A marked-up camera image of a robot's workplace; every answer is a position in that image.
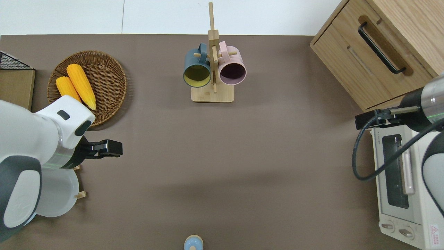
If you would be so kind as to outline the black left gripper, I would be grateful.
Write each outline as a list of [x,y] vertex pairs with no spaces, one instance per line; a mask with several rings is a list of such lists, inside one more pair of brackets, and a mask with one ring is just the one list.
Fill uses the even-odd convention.
[[71,168],[79,166],[86,159],[119,158],[121,155],[123,155],[123,144],[121,142],[110,139],[93,142],[88,141],[83,136],[74,149],[71,157]]

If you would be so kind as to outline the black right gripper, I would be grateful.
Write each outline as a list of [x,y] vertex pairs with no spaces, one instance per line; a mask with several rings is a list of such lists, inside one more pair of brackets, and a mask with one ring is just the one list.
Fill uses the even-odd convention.
[[355,116],[356,130],[361,130],[365,124],[370,122],[367,128],[389,128],[395,127],[395,123],[390,123],[394,117],[389,109],[375,109]]

